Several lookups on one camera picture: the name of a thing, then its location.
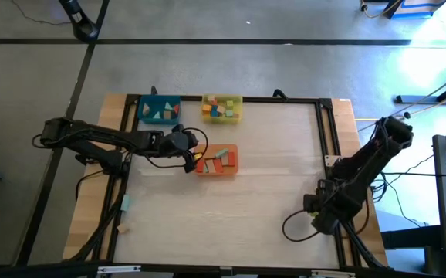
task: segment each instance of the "orange tray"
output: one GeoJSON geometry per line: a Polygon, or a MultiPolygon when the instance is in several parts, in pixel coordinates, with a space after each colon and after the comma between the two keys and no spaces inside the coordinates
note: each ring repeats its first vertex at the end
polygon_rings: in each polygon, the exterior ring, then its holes
{"type": "MultiPolygon", "coordinates": [[[[206,147],[205,144],[198,145],[194,152],[202,152],[204,148],[206,147]]],[[[221,175],[235,175],[238,172],[238,148],[236,144],[209,144],[208,150],[206,151],[206,154],[201,159],[211,159],[214,158],[215,155],[227,148],[228,152],[235,152],[235,166],[223,166],[223,173],[197,173],[197,175],[200,176],[221,176],[221,175]]]]}

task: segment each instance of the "wooden tabletop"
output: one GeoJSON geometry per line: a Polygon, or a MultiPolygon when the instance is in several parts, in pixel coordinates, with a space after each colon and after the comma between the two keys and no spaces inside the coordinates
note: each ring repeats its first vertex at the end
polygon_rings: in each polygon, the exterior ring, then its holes
{"type": "MultiPolygon", "coordinates": [[[[123,115],[127,95],[124,94],[108,94],[103,101],[103,107],[100,112],[98,124],[100,126],[120,129],[120,122],[123,115]]],[[[333,113],[336,123],[336,132],[340,142],[340,150],[342,156],[350,156],[360,149],[360,140],[356,131],[356,125],[353,115],[352,104],[350,100],[334,99],[333,113]]],[[[135,109],[131,109],[129,114],[129,121],[127,124],[127,131],[132,127],[132,122],[135,117],[135,109]]],[[[333,149],[333,142],[329,130],[327,117],[324,117],[326,140],[329,149],[333,149]]],[[[106,149],[113,149],[113,146],[101,144],[106,149]]],[[[86,167],[85,175],[98,171],[99,165],[92,164],[86,167]]],[[[105,198],[106,184],[108,176],[97,175],[88,178],[81,184],[79,191],[79,199],[76,203],[76,208],[73,215],[73,220],[69,229],[69,237],[63,252],[63,259],[68,259],[75,255],[80,247],[87,241],[93,231],[98,225],[100,214],[105,198]]],[[[112,198],[116,198],[118,191],[116,185],[112,198]]],[[[360,238],[364,241],[367,248],[375,255],[375,257],[384,265],[387,265],[386,254],[384,252],[383,241],[380,236],[379,225],[377,223],[377,216],[373,206],[372,198],[369,198],[370,203],[370,217],[365,230],[360,234],[360,238]]],[[[366,208],[355,217],[355,226],[361,227],[367,215],[366,208]]],[[[101,249],[100,258],[106,258],[106,251],[109,244],[111,233],[111,225],[105,233],[101,249]]],[[[353,265],[350,245],[347,239],[343,240],[345,246],[346,261],[348,265],[353,265]]]]}

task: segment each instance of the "blue box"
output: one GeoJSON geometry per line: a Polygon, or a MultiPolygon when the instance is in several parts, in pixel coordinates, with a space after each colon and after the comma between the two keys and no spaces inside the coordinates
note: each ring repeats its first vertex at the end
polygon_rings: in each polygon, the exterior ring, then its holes
{"type": "Polygon", "coordinates": [[[160,95],[143,95],[140,97],[140,103],[139,103],[139,110],[137,111],[137,117],[139,120],[142,120],[146,124],[171,124],[175,125],[178,124],[178,121],[180,119],[180,113],[182,111],[181,107],[181,99],[180,96],[160,96],[160,95]],[[175,112],[172,112],[171,115],[175,118],[172,118],[170,120],[164,119],[164,111],[165,111],[165,105],[167,102],[170,104],[170,106],[174,107],[175,105],[178,105],[178,114],[175,112]],[[149,113],[144,116],[143,115],[143,108],[144,104],[147,104],[149,107],[149,113]],[[154,119],[154,115],[156,113],[160,113],[160,119],[154,119]]]}

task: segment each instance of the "red block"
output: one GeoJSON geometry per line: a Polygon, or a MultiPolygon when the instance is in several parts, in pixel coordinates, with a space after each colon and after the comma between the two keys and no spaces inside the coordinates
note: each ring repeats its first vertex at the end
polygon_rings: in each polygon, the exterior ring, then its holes
{"type": "Polygon", "coordinates": [[[221,165],[221,159],[220,158],[213,159],[213,163],[215,164],[216,172],[223,173],[223,165],[221,165]]]}
{"type": "Polygon", "coordinates": [[[235,166],[235,152],[228,152],[228,166],[235,166]]]}
{"type": "Polygon", "coordinates": [[[198,166],[196,167],[195,171],[197,173],[202,173],[204,170],[204,159],[199,159],[198,166]]]}

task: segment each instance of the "gray concrete floor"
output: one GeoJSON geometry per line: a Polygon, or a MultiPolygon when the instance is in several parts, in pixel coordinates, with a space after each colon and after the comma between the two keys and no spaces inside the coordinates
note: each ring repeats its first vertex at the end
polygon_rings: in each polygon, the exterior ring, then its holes
{"type": "MultiPolygon", "coordinates": [[[[57,1],[19,1],[28,16],[65,20],[57,1]]],[[[92,19],[100,0],[82,0],[92,19]]],[[[382,5],[370,11],[382,10],[382,5]]],[[[112,1],[101,38],[413,39],[446,41],[446,17],[367,19],[358,1],[112,1]]],[[[24,19],[0,0],[0,38],[73,38],[70,26],[24,19]]],[[[10,263],[29,217],[48,151],[31,147],[42,123],[64,114],[85,46],[0,46],[0,263],[10,263]]],[[[97,46],[76,116],[95,123],[106,93],[238,93],[269,96],[276,88],[291,97],[350,98],[357,117],[378,118],[399,109],[398,94],[425,95],[446,81],[445,46],[97,46]]],[[[446,107],[414,117],[414,146],[386,171],[405,171],[431,153],[431,136],[446,134],[446,107]]],[[[360,133],[365,142],[370,131],[360,133]]],[[[417,172],[434,172],[433,162],[417,172]]],[[[66,151],[32,253],[32,263],[60,261],[83,167],[66,151]]],[[[438,223],[432,178],[403,177],[394,186],[405,214],[438,223]]],[[[406,222],[388,192],[378,212],[381,227],[406,222]]],[[[396,256],[390,263],[396,264],[396,256]]]]}

